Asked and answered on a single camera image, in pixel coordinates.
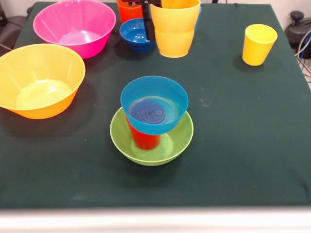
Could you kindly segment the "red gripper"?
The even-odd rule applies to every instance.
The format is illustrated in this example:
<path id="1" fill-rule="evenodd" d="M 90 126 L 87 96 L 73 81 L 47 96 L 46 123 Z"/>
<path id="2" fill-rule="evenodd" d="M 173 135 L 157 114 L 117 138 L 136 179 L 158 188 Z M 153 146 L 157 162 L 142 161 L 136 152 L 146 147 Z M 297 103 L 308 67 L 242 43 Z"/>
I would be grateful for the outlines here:
<path id="1" fill-rule="evenodd" d="M 155 30 L 154 24 L 151 17 L 151 10 L 149 4 L 153 4 L 155 6 L 162 6 L 161 0 L 121 0 L 122 2 L 126 2 L 129 5 L 133 4 L 142 4 L 142 14 L 143 14 L 143 21 L 145 25 L 146 35 L 148 40 L 155 41 Z"/>

